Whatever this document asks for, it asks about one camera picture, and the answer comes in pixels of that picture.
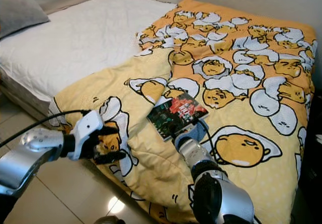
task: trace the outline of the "comic book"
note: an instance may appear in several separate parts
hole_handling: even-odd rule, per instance
[[[187,130],[208,111],[194,98],[183,93],[154,107],[147,116],[164,141]]]

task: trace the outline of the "yellow comforter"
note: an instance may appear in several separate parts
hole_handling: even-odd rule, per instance
[[[314,92],[313,29],[183,0],[137,37],[139,55],[67,87],[50,111],[99,110],[119,133],[100,137],[97,150],[126,157],[98,168],[160,222],[194,222],[190,171],[146,119],[187,92],[209,111],[214,157],[249,193],[257,222],[289,223]]]

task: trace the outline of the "book cover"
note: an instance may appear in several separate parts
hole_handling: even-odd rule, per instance
[[[183,93],[152,109],[147,118],[164,141],[184,132],[192,122],[208,115],[208,111],[194,98]]]

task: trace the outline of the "white bed sheet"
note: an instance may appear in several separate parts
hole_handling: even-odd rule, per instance
[[[140,51],[135,33],[176,5],[153,0],[90,0],[50,22],[1,41],[0,69],[41,101]]]

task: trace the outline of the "tiled floor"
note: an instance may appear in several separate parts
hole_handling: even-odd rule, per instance
[[[35,119],[20,107],[0,103],[0,141],[34,122]],[[0,156],[18,143],[16,139],[0,148]],[[98,218],[111,214],[127,224],[155,223],[91,162],[59,159],[40,168],[5,224],[93,224]]]

